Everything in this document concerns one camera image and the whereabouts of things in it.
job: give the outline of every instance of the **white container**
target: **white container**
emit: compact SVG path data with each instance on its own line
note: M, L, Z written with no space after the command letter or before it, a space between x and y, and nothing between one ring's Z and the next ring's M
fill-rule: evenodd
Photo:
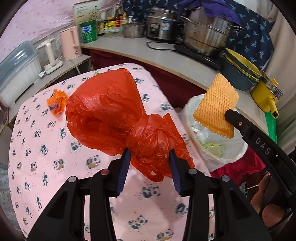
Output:
M200 156L204 160L207 168L210 172L212 172L224 166L225 164L233 163L242 158L247 151L248 145L242 139L242 135L240 134L240 132L236 128L234 128L234 137L231 139L227 139L223 136L207 131L208 142L220 144L224 147L224 154L222 157L215 156L202 146L202 144L195 138L191 130L191 126L198 123L195 121L192 115L194 111L198 108L203 97L204 95L192 97L185 105L184 109L179 113L179 118L181 119L183 126L185 127L187 133L193 141Z
M30 41L16 47L0 63L0 101L12 107L17 98L39 80L41 65Z

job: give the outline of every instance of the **dark blue curtain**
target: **dark blue curtain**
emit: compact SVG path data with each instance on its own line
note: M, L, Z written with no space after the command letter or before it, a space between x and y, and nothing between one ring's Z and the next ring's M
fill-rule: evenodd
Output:
M146 21L149 10L152 7L161 7L170 10L178 10L179 0L123 0L123 8L128 16L137 17L140 21ZM269 32L273 23L268 22L256 12L233 1L225 2L236 12L241 20L244 31L233 32L228 39L227 48L230 48L256 65L259 69L267 63L273 47Z

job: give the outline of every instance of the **green cloth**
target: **green cloth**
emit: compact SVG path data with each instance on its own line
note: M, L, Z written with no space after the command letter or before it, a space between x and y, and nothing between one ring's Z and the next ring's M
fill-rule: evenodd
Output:
M267 129L268 129L268 136L272 139L275 143L277 143L277 135L276 135L276 120L272 117L271 112L265 113Z

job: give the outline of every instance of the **orange plastic bag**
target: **orange plastic bag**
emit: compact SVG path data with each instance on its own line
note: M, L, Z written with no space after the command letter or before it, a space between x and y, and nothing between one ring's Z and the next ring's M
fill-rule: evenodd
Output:
M68 129L81 144L108 155L128 148L132 165L154 182L171 177L168 154L194 167L183 138L169 114L147 115L127 69L111 70L84 82L66 107Z
M54 115L57 115L64 110L68 101L68 96L64 91L58 91L57 89L54 89L53 93L54 95L47 99L46 102L49 110Z

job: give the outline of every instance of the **green can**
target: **green can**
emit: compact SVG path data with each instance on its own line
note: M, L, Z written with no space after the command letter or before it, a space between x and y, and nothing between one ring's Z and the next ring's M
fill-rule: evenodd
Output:
M96 33L96 21L91 20L80 24L82 41L84 44L93 42L98 39Z

